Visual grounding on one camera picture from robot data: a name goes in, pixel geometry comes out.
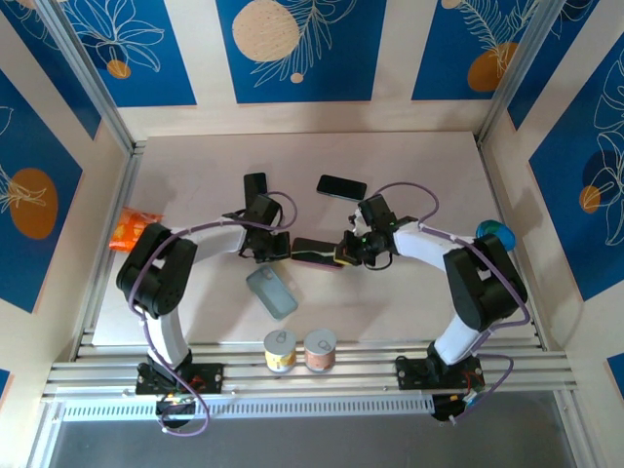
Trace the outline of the black phone green edge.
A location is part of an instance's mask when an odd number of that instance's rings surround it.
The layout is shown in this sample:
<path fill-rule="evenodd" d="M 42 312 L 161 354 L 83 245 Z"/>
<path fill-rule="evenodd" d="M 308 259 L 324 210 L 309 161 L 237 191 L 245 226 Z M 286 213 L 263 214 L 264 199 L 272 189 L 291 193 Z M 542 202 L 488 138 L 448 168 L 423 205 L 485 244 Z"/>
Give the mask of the black phone green edge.
<path fill-rule="evenodd" d="M 321 175 L 316 186 L 319 194 L 356 202 L 364 200 L 367 189 L 364 182 L 333 175 Z"/>

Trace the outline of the pink tin can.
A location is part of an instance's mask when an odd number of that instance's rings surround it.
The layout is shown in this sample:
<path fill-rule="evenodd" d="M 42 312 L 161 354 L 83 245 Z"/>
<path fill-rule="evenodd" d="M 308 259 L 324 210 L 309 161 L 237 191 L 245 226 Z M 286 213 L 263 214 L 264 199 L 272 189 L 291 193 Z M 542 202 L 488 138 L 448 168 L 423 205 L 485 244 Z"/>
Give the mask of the pink tin can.
<path fill-rule="evenodd" d="M 335 364 L 335 334 L 327 329 L 309 332 L 303 341 L 305 365 L 313 372 L 329 371 Z"/>

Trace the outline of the yellow tin can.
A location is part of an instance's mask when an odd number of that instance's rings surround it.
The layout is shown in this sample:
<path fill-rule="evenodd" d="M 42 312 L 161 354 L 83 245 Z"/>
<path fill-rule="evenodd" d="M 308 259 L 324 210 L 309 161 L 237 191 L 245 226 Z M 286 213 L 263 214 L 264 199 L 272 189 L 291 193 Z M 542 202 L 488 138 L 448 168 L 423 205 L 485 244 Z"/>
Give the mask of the yellow tin can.
<path fill-rule="evenodd" d="M 285 373 L 296 363 L 296 336 L 292 331 L 281 329 L 265 336 L 264 358 L 266 366 L 273 372 Z"/>

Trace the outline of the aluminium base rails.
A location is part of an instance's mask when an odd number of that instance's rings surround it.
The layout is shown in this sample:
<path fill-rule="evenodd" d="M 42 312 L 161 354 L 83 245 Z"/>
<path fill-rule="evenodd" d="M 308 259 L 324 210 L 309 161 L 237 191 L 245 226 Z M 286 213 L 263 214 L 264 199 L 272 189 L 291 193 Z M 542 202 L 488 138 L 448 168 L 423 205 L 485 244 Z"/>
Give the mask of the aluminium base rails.
<path fill-rule="evenodd" d="M 480 350 L 487 385 L 503 378 L 501 390 L 551 391 L 577 387 L 563 351 L 546 351 L 534 338 L 495 338 Z M 399 356 L 422 358 L 422 341 L 345 341 L 336 348 L 334 367 L 321 373 L 302 361 L 287 373 L 265 365 L 259 342 L 205 343 L 192 349 L 197 363 L 224 365 L 225 395 L 245 397 L 316 397 L 396 394 L 394 362 Z M 53 398 L 121 398 L 135 393 L 137 366 L 145 359 L 142 346 L 83 344 L 73 362 L 52 365 L 43 390 Z"/>

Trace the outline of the blue lidded cup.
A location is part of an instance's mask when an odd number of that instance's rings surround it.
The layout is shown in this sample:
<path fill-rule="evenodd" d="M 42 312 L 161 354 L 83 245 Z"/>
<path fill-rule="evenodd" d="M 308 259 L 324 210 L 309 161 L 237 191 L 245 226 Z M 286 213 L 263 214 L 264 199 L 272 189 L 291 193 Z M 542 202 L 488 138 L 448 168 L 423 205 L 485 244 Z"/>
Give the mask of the blue lidded cup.
<path fill-rule="evenodd" d="M 476 229 L 476 237 L 481 238 L 489 234 L 497 237 L 507 252 L 516 248 L 516 236 L 506 224 L 495 219 L 480 222 Z"/>

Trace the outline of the orange snack bag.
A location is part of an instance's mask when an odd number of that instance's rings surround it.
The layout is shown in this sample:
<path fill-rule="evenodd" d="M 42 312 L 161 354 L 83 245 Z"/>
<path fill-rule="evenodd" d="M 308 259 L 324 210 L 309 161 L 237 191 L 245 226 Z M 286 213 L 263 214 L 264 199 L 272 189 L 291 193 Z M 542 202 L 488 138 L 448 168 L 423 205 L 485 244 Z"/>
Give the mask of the orange snack bag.
<path fill-rule="evenodd" d="M 130 252 L 145 227 L 163 219 L 161 214 L 141 212 L 124 207 L 108 242 L 108 248 L 117 252 Z"/>

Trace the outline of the black controller board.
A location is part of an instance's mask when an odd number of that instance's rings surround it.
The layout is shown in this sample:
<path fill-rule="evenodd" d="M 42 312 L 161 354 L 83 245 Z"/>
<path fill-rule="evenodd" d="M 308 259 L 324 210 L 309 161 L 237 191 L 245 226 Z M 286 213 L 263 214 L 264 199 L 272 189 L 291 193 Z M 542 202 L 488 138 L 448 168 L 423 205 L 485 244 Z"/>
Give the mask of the black controller board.
<path fill-rule="evenodd" d="M 474 391 L 467 394 L 435 395 L 433 417 L 441 423 L 456 425 L 477 401 L 478 394 Z"/>
<path fill-rule="evenodd" d="M 156 402 L 155 413 L 165 426 L 181 427 L 195 418 L 196 402 L 192 398 L 164 397 Z"/>

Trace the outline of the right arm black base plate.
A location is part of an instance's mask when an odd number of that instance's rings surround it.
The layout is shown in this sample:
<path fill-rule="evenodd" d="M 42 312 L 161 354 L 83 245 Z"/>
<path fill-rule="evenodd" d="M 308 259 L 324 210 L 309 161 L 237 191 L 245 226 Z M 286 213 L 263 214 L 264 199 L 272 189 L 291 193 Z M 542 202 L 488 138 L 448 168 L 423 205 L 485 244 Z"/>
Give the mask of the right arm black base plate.
<path fill-rule="evenodd" d="M 452 366 L 434 357 L 399 356 L 395 369 L 400 390 L 480 390 L 485 387 L 481 362 L 473 356 Z"/>

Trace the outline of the aluminium side rail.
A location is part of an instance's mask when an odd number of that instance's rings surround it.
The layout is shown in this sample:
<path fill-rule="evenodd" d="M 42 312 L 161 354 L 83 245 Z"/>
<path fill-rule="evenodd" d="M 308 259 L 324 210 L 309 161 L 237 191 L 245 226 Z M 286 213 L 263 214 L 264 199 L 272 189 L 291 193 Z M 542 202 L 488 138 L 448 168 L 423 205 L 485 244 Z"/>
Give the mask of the aluminium side rail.
<path fill-rule="evenodd" d="M 144 145 L 141 142 L 127 158 L 120 180 L 113 191 L 108 213 L 104 219 L 105 224 L 98 241 L 95 263 L 87 282 L 72 334 L 71 346 L 68 351 L 68 360 L 70 362 L 75 361 L 77 358 L 85 330 L 90 329 L 97 321 L 98 311 L 103 301 L 114 259 L 114 252 L 108 247 L 108 242 L 115 229 L 118 216 L 130 199 L 134 189 L 143 150 Z"/>

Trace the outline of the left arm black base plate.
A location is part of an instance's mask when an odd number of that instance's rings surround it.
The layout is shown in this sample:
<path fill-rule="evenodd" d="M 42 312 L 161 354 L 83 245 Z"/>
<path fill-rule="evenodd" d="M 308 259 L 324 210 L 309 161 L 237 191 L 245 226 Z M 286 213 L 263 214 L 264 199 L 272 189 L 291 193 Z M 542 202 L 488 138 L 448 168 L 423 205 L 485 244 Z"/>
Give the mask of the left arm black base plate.
<path fill-rule="evenodd" d="M 176 373 L 200 395 L 220 394 L 223 383 L 223 364 L 182 364 Z M 189 394 L 184 385 L 179 383 L 157 363 L 140 363 L 137 366 L 136 394 L 165 395 Z"/>

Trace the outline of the aluminium frame post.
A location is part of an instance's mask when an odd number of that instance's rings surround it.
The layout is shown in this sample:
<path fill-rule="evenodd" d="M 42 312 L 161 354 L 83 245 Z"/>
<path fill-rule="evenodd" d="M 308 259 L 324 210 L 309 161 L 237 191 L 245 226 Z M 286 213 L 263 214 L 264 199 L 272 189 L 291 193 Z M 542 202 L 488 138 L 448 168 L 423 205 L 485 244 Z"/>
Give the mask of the aluminium frame post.
<path fill-rule="evenodd" d="M 533 0 L 524 33 L 487 115 L 475 134 L 482 147 L 507 116 L 518 130 L 554 75 L 599 0 Z"/>
<path fill-rule="evenodd" d="M 108 92 L 92 59 L 59 2 L 57 0 L 33 1 L 38 15 L 117 142 L 131 157 L 141 155 L 144 152 L 146 141 L 136 140 L 132 136 L 114 99 Z"/>

